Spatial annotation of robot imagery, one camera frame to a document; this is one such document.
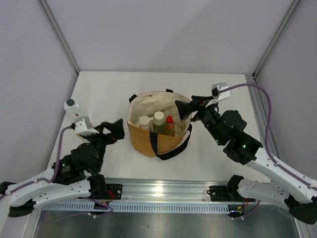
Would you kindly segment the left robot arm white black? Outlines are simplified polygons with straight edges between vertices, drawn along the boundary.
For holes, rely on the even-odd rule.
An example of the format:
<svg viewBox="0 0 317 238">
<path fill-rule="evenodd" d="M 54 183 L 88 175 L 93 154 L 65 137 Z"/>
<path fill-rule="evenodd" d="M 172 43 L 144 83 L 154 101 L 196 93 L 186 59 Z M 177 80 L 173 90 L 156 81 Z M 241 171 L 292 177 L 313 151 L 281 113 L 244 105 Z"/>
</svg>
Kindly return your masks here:
<svg viewBox="0 0 317 238">
<path fill-rule="evenodd" d="M 63 135 L 74 130 L 86 140 L 62 157 Z M 79 123 L 63 128 L 56 161 L 40 174 L 20 183 L 0 184 L 0 213 L 11 218 L 31 214 L 35 209 L 68 199 L 87 199 L 111 211 L 109 204 L 121 199 L 122 185 L 107 184 L 101 173 L 106 147 L 124 139 L 123 119 L 79 132 Z"/>
</svg>

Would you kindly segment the yellow dish soap red cap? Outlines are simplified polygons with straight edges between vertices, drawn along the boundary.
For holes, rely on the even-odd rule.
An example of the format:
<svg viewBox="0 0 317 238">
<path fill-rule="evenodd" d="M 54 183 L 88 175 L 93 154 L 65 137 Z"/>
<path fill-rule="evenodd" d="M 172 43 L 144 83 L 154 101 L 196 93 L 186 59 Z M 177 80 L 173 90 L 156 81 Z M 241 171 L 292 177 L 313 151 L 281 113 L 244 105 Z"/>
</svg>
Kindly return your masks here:
<svg viewBox="0 0 317 238">
<path fill-rule="evenodd" d="M 165 121 L 165 134 L 167 136 L 175 136 L 175 122 L 172 116 L 167 116 Z"/>
</svg>

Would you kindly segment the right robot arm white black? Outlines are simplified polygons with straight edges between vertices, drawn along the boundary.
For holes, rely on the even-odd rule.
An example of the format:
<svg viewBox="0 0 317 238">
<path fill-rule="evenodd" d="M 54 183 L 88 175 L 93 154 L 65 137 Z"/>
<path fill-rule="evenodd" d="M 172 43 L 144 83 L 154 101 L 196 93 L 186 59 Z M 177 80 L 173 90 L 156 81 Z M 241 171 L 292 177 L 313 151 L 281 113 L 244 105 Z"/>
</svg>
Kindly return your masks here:
<svg viewBox="0 0 317 238">
<path fill-rule="evenodd" d="M 233 176 L 225 189 L 230 200 L 242 197 L 267 201 L 287 209 L 303 223 L 317 222 L 317 181 L 271 155 L 258 140 L 245 133 L 247 123 L 237 110 L 220 114 L 213 97 L 192 96 L 190 102 L 176 100 L 175 104 L 181 120 L 195 113 L 191 121 L 201 121 L 216 143 L 224 147 L 228 158 L 273 181 L 260 183 Z"/>
</svg>

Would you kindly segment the clear square bottle grey cap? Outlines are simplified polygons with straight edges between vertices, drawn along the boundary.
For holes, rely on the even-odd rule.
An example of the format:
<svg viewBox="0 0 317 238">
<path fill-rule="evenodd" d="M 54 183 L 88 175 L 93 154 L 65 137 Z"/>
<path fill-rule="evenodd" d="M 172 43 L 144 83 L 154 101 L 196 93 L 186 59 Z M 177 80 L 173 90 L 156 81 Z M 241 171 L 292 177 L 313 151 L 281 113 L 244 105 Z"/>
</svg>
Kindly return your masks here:
<svg viewBox="0 0 317 238">
<path fill-rule="evenodd" d="M 73 118 L 78 119 L 84 116 L 83 110 L 79 105 L 78 100 L 68 99 L 63 104 L 65 111 Z"/>
</svg>

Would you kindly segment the olive bottle white cap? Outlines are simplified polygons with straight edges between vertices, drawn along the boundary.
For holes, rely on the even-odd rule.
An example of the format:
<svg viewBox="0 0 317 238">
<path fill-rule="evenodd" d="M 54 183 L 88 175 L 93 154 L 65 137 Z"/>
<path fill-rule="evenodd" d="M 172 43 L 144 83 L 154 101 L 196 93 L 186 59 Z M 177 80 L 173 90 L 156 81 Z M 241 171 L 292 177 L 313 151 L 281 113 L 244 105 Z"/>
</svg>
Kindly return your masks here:
<svg viewBox="0 0 317 238">
<path fill-rule="evenodd" d="M 164 133 L 164 124 L 165 124 L 165 116 L 164 113 L 161 111 L 154 113 L 153 118 L 153 132 L 158 134 Z"/>
</svg>

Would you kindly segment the grey pump bottle beige cap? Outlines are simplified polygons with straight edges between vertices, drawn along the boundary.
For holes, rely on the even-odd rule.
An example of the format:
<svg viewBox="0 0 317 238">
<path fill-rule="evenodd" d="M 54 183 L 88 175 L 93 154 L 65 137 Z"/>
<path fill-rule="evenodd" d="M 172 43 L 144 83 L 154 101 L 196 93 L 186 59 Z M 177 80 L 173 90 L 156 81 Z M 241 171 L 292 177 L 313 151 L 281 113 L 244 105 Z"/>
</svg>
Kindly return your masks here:
<svg viewBox="0 0 317 238">
<path fill-rule="evenodd" d="M 139 118 L 139 128 L 145 131 L 151 131 L 150 122 L 151 119 L 148 116 L 141 116 Z"/>
</svg>

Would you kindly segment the clear amber soap bottle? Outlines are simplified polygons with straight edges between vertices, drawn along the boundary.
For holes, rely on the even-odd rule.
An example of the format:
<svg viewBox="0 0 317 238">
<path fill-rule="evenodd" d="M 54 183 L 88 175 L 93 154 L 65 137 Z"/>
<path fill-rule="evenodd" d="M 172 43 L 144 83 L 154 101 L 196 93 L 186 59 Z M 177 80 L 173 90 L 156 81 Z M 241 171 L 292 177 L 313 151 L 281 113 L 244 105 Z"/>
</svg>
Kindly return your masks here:
<svg viewBox="0 0 317 238">
<path fill-rule="evenodd" d="M 79 136 L 86 137 L 98 132 L 91 127 L 90 124 L 86 124 L 83 121 L 79 121 L 75 124 L 75 133 Z"/>
</svg>

